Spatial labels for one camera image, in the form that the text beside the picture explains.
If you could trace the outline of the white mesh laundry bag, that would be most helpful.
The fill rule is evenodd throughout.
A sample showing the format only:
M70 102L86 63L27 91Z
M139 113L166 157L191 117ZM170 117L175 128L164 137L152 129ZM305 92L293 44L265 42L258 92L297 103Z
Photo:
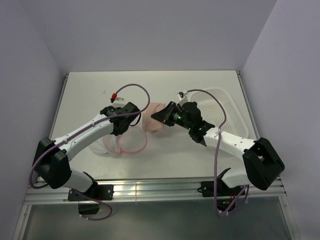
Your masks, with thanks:
M118 158L121 155L134 155L143 151L148 143L147 134L141 127L130 126L118 136L105 135L88 146L90 151L100 157Z

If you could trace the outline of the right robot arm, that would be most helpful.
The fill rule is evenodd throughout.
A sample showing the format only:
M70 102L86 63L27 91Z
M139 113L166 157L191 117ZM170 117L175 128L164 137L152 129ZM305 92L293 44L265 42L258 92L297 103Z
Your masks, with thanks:
M196 102L183 105L170 102L151 118L169 127L178 125L188 130L198 144L222 150L243 161L240 168L227 167L217 176L216 189L222 195L233 188L252 184L265 191L285 170L285 165L269 140L243 138L225 131L202 118Z

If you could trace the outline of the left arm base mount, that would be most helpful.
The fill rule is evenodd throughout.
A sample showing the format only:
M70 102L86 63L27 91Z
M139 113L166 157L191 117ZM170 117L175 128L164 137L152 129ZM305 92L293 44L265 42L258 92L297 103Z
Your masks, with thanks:
M112 207L104 202L111 201L114 194L113 184L98 184L98 182L86 172L72 172L71 188L67 200L69 202L78 202L78 213L81 218L88 221L101 221L109 218L112 213ZM105 217L93 218L90 215L96 215L102 206L109 209Z

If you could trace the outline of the pink bra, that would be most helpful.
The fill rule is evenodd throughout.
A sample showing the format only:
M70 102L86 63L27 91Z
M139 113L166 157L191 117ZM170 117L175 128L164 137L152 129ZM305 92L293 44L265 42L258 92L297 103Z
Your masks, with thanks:
M145 133L157 134L164 129L164 124L154 120L151 115L165 108L164 103L151 102L142 115L142 129Z

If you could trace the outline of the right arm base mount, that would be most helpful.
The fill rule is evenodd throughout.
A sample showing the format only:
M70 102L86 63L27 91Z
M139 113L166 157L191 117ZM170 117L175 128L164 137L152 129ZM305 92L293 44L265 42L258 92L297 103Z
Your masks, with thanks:
M230 203L236 198L236 196L241 192L243 189L243 185L236 186L233 188L229 188L223 181L222 177L227 173L231 168L227 168L222 171L217 176L217 185L216 185L216 195L217 197L224 197L224 199L217 200L217 209L219 211L224 212ZM197 189L197 192L202 194L202 197L213 197L214 196L214 181L202 181L200 183L200 187Z

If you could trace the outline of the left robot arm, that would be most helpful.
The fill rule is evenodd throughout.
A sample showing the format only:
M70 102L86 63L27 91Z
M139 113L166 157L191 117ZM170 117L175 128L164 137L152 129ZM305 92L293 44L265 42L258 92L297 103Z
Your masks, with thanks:
M43 138L36 149L29 185L34 189L67 187L86 200L95 198L97 182L88 173L72 169L70 161L96 140L126 132L140 113L132 102L123 107L107 106L91 121L66 135L54 140Z

